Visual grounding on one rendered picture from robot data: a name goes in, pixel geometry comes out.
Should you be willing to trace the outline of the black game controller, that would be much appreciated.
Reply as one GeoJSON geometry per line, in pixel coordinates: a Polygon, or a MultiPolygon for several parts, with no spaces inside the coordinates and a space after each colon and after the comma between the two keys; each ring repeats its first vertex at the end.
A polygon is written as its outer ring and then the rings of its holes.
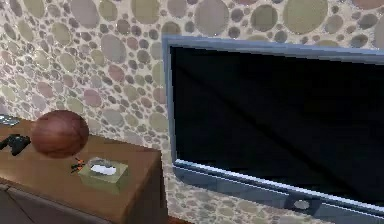
{"type": "Polygon", "coordinates": [[[29,144],[31,140],[28,136],[21,136],[20,134],[11,134],[3,141],[0,142],[0,150],[5,147],[11,148],[11,154],[17,156],[20,154],[29,144]]]}

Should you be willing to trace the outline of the green tissue box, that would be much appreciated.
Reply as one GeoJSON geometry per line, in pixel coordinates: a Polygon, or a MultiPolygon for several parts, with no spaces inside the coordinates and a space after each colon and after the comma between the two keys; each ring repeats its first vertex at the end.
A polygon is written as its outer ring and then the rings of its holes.
{"type": "Polygon", "coordinates": [[[128,166],[99,157],[91,158],[78,172],[84,185],[119,194],[128,182],[128,166]]]}

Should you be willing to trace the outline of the brown wooden cupboard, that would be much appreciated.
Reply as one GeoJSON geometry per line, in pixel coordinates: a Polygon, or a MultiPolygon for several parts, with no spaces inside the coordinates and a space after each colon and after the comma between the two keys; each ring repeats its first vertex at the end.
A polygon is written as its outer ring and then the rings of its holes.
{"type": "MultiPolygon", "coordinates": [[[[32,121],[0,125],[0,140],[17,133],[30,137],[32,121]]],[[[71,172],[73,157],[52,159],[32,143],[19,155],[0,151],[0,185],[35,224],[167,224],[168,210],[161,152],[89,136],[79,159],[101,157],[128,166],[127,185],[119,194],[86,186],[71,172]]]]}

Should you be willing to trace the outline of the grey flat remote control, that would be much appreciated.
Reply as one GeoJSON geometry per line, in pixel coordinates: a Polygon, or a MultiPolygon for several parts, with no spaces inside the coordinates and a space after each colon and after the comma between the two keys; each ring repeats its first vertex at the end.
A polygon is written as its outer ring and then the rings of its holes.
{"type": "Polygon", "coordinates": [[[19,119],[5,115],[5,114],[0,114],[0,124],[2,125],[8,125],[8,126],[14,126],[20,122],[19,119]]]}

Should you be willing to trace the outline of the grey framed television set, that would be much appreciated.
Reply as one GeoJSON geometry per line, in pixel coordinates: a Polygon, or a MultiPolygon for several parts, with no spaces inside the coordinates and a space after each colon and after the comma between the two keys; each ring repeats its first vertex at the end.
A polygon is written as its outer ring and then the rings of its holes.
{"type": "Polygon", "coordinates": [[[333,224],[384,224],[384,51],[167,36],[183,182],[333,224]]]}

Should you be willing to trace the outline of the small orange black keys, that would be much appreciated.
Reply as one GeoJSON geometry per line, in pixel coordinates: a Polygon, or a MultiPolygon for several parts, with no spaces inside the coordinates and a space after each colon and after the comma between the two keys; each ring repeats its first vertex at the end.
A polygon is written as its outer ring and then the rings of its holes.
{"type": "Polygon", "coordinates": [[[80,171],[83,168],[83,166],[85,165],[85,162],[81,159],[76,159],[76,161],[77,161],[77,163],[73,164],[71,166],[71,172],[72,173],[80,171]]]}

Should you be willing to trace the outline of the brown basketball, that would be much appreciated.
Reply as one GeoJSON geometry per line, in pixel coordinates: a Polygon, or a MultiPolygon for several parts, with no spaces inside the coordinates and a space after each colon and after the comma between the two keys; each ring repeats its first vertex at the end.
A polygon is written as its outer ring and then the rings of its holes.
{"type": "Polygon", "coordinates": [[[68,158],[78,154],[89,137],[87,122],[77,113],[55,110],[39,117],[31,128],[34,149],[49,158],[68,158]]]}

